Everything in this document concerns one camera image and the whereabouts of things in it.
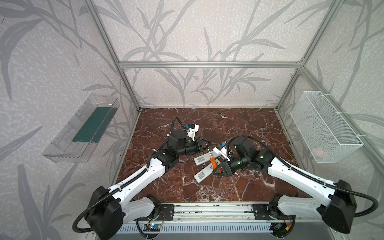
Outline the orange handled screwdriver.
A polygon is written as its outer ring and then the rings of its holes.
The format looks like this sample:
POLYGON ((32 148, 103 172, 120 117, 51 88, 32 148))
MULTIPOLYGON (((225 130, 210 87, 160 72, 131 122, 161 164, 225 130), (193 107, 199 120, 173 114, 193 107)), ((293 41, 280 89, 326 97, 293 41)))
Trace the orange handled screwdriver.
POLYGON ((215 170, 215 169, 218 167, 218 165, 217 165, 217 163, 216 163, 216 159, 213 157, 213 155, 212 155, 212 153, 211 153, 211 151, 210 151, 210 149, 209 149, 208 144, 206 144, 206 145, 207 145, 207 146, 206 146, 207 151, 208 151, 208 153, 209 153, 209 155, 210 155, 210 161, 211 161, 211 164, 212 164, 212 166, 213 166, 213 170, 215 170))

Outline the white remote with coloured buttons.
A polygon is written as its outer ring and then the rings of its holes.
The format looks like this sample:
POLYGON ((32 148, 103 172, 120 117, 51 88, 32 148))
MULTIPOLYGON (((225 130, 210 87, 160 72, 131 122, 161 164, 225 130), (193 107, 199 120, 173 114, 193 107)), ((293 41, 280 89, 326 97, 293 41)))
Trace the white remote with coloured buttons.
POLYGON ((197 183, 201 183, 203 180, 205 180, 207 177, 209 177, 212 174, 213 170, 214 170, 213 164, 209 164, 200 172, 195 174, 194 178, 197 181, 197 183))

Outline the plain white remote control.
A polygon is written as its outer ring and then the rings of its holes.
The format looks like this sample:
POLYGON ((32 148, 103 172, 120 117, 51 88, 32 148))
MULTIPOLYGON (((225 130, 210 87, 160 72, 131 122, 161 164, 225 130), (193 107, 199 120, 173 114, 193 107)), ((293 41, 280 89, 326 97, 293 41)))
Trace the plain white remote control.
POLYGON ((209 153, 203 154, 199 157, 194 158, 195 164, 197 166, 205 164, 207 162, 210 162, 210 158, 213 157, 217 159, 220 156, 220 154, 215 153, 214 151, 211 151, 209 153))

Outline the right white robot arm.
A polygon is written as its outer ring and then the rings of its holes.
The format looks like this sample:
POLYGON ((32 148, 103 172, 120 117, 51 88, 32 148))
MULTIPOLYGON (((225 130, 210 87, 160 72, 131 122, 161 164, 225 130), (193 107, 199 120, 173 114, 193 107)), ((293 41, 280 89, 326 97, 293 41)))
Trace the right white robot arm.
POLYGON ((225 149, 214 148, 216 154, 225 161, 218 165, 213 173, 220 177, 234 175, 237 170, 253 167, 272 177, 283 180, 310 195, 310 198, 277 196, 270 203, 272 211, 286 216, 299 216, 322 220, 330 228, 348 234, 351 232, 357 202, 350 192, 349 183, 340 180, 337 183, 322 179, 303 171, 275 157, 270 151, 242 151, 237 148, 238 157, 229 159, 225 149))

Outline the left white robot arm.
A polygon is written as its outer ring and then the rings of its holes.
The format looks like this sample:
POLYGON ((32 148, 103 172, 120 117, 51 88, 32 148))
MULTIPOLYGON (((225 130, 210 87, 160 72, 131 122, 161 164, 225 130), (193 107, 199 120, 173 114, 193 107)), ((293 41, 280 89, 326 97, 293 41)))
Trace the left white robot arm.
POLYGON ((127 222, 143 218, 156 217, 160 202, 154 197, 133 198, 154 180, 163 176, 178 164, 181 156, 195 155, 206 151, 212 142, 196 138, 193 142, 177 147, 171 140, 164 142, 150 155, 146 165, 125 180, 109 187, 94 190, 88 207, 79 216, 89 224, 86 232, 94 232, 99 239, 109 240, 127 222))

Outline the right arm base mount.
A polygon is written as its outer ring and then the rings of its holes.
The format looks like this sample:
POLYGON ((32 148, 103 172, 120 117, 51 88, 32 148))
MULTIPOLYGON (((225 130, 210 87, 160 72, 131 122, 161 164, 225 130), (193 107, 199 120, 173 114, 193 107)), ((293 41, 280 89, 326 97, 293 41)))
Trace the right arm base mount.
POLYGON ((275 207, 269 204, 252 204, 251 212, 254 214, 255 220, 279 220, 280 215, 275 207))

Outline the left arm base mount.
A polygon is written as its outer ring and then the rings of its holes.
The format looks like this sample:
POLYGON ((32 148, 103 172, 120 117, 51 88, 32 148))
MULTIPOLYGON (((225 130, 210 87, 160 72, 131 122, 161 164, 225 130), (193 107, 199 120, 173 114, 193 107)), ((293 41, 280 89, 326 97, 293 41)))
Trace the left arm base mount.
POLYGON ((139 221, 172 221, 174 219, 175 205, 161 204, 155 206, 153 212, 147 216, 140 218, 139 221))

